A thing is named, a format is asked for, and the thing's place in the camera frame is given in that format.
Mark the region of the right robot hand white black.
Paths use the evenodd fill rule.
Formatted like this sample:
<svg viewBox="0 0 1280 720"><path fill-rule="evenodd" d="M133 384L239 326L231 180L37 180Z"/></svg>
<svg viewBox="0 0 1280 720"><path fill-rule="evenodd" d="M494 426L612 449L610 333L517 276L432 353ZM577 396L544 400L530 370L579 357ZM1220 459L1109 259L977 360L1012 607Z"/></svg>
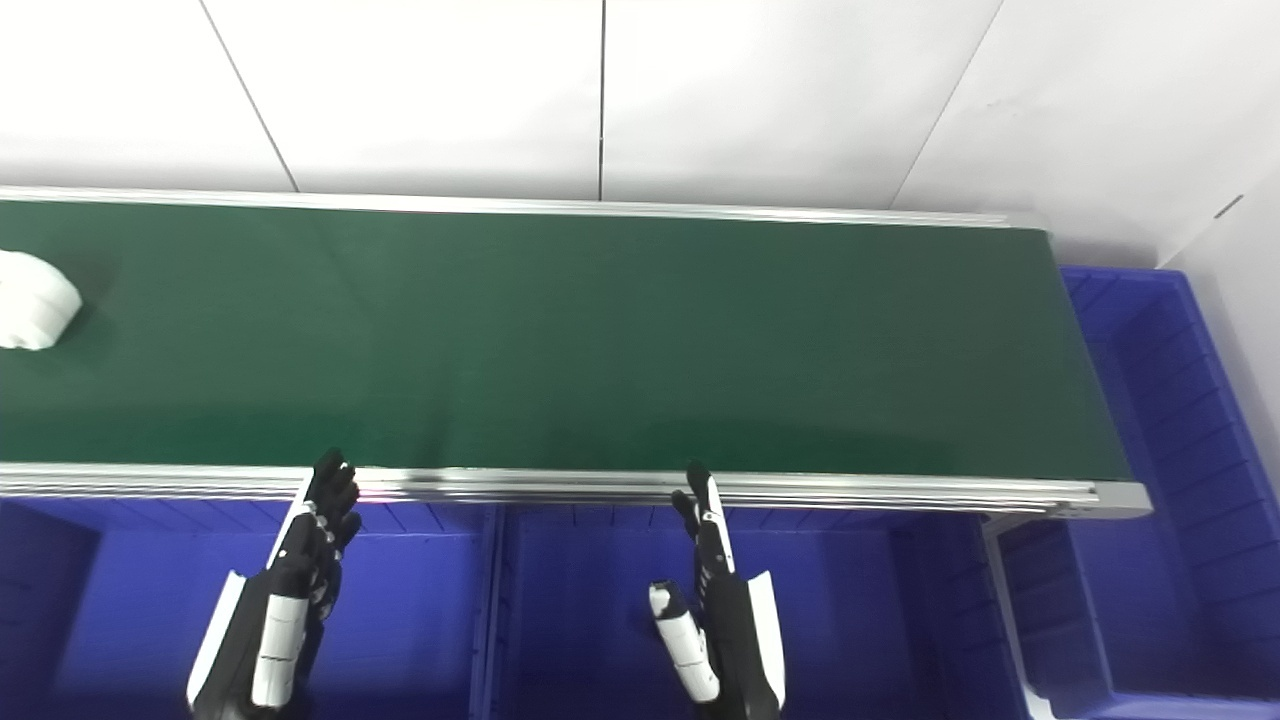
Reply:
<svg viewBox="0 0 1280 720"><path fill-rule="evenodd" d="M772 575L737 571L716 478L699 461L685 475L689 489L669 500L694 543L698 602L676 582L652 582L657 633L699 719L778 719L786 669Z"/></svg>

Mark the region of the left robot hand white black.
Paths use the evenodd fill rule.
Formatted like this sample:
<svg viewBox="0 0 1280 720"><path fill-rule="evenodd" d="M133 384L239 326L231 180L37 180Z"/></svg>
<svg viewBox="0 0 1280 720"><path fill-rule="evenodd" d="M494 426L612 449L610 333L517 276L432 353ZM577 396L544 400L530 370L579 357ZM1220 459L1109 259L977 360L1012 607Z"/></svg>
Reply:
<svg viewBox="0 0 1280 720"><path fill-rule="evenodd" d="M186 685L192 719L308 719L308 679L340 594L342 560L362 519L338 448L291 501L264 568L229 571Z"/></svg>

